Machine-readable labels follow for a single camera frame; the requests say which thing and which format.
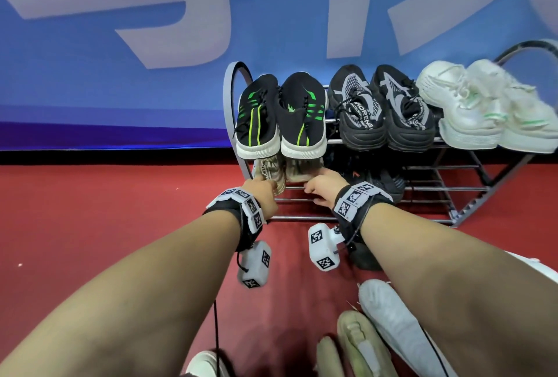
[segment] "forearm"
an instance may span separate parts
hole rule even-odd
[[[240,237],[214,211],[81,287],[0,365],[0,376],[175,376]]]
[[[554,282],[496,247],[388,204],[371,208],[362,235],[459,375],[474,364],[485,375],[501,372],[490,369],[499,355],[508,365],[522,358],[551,364]]]

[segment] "wristband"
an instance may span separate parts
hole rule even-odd
[[[394,204],[390,194],[368,182],[353,186],[348,184],[339,191],[333,214],[339,220],[339,228],[346,244],[350,244],[360,232],[368,210],[381,202]]]
[[[236,251],[250,249],[266,222],[255,197],[239,187],[227,189],[207,205],[204,214],[216,210],[233,213],[241,226],[241,239]]]

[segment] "hand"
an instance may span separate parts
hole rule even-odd
[[[263,217],[268,220],[277,212],[277,203],[273,191],[277,188],[277,182],[274,180],[265,180],[263,176],[256,176],[254,179],[248,179],[242,185],[242,189],[251,193],[260,203],[263,211]]]
[[[335,206],[335,198],[348,184],[338,172],[323,167],[318,170],[316,177],[304,183],[304,192],[319,195],[321,198],[315,198],[314,204],[332,210]]]

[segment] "metal shoe rack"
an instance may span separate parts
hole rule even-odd
[[[558,60],[558,43],[553,40],[539,40],[526,41],[514,45],[499,55],[494,62],[499,65],[503,65],[511,57],[517,55],[520,51],[525,49],[543,49],[551,53]],[[252,178],[250,165],[247,161],[241,159],[236,153],[236,146],[233,139],[234,128],[236,125],[236,113],[233,105],[235,104],[234,78],[237,76],[237,73],[241,74],[243,80],[246,82],[246,85],[251,84],[253,81],[252,75],[246,64],[240,61],[229,64],[225,72],[223,82],[223,110],[230,143],[234,149],[242,174],[244,178],[248,179]],[[331,127],[335,125],[335,119],[326,119],[325,123],[326,127]],[[343,142],[341,139],[328,139],[328,145],[342,144]],[[422,209],[421,213],[427,216],[432,215],[428,212],[428,209],[437,209],[436,218],[430,219],[451,227],[458,227],[461,223],[463,223],[463,221],[469,218],[471,214],[477,211],[478,208],[488,200],[488,198],[494,195],[496,190],[498,190],[498,188],[502,186],[506,180],[510,179],[510,177],[512,177],[522,166],[527,164],[534,157],[533,154],[518,153],[516,160],[507,164],[495,177],[490,177],[474,151],[456,150],[461,154],[466,153],[465,156],[467,161],[458,161],[460,164],[446,164],[444,162],[445,158],[455,157],[455,155],[450,155],[449,152],[450,150],[455,150],[455,148],[448,147],[443,142],[441,137],[436,137],[432,150],[437,150],[437,154],[433,156],[432,152],[429,152],[429,158],[433,159],[430,160],[429,164],[409,164],[403,168],[405,171],[404,177],[408,178],[408,180],[405,187],[405,197],[401,203],[398,204],[398,206],[411,212],[412,210],[410,210],[409,207],[419,207]],[[409,158],[418,160],[425,154],[427,153],[414,154]],[[466,170],[474,170],[478,178],[475,180],[478,180],[479,183],[472,186],[448,186],[442,177],[442,174],[446,173],[446,170],[456,170],[454,173],[464,173]],[[454,202],[456,192],[466,192],[472,194],[472,198],[470,198],[468,202],[466,201],[464,206],[459,209],[456,207],[456,202]],[[299,206],[312,202],[311,198],[304,196],[303,186],[287,185],[285,192],[281,194],[281,197],[277,197],[276,201],[280,205],[288,203],[299,204]],[[328,212],[327,215],[277,215],[274,216],[272,220],[335,221],[335,218]]]

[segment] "red floor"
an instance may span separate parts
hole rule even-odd
[[[461,230],[558,269],[556,166],[527,166]],[[94,275],[188,223],[237,166],[0,168],[0,360],[57,304]],[[347,261],[319,271],[308,258],[309,224],[273,223],[267,286],[247,290],[231,263],[218,296],[222,348],[241,376],[312,375],[315,346],[357,301],[374,273]],[[191,355],[214,346],[213,315]],[[400,375],[407,370],[397,361]]]

